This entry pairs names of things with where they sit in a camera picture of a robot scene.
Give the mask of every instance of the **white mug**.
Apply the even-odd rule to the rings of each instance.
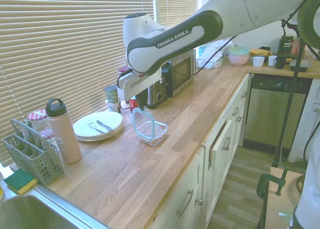
[[[274,67],[276,65],[276,55],[270,55],[268,59],[268,66],[269,67]]]
[[[265,58],[263,56],[254,56],[251,57],[250,60],[254,67],[262,67],[264,65]]]

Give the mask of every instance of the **water bottle lid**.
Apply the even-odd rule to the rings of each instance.
[[[56,118],[59,117],[67,112],[66,105],[63,103],[62,100],[58,98],[51,99],[47,102],[45,107],[46,114],[48,117]]]

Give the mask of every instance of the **white wall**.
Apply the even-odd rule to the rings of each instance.
[[[204,5],[209,0],[202,0]],[[292,29],[286,28],[286,34],[296,36],[296,33]],[[233,44],[248,47],[250,49],[258,49],[260,47],[271,47],[271,52],[276,53],[281,36],[284,31],[281,27],[281,22],[276,21],[260,27],[258,29],[238,35],[234,40]]]

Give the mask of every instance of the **stack of bowls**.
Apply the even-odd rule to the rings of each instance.
[[[234,46],[229,49],[229,61],[235,66],[245,64],[250,55],[250,49],[244,46]]]

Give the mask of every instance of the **dishwasher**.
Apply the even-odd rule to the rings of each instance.
[[[269,154],[276,152],[285,118],[292,77],[255,74],[246,116],[243,146]],[[297,78],[282,140],[282,156],[288,157],[312,83]]]

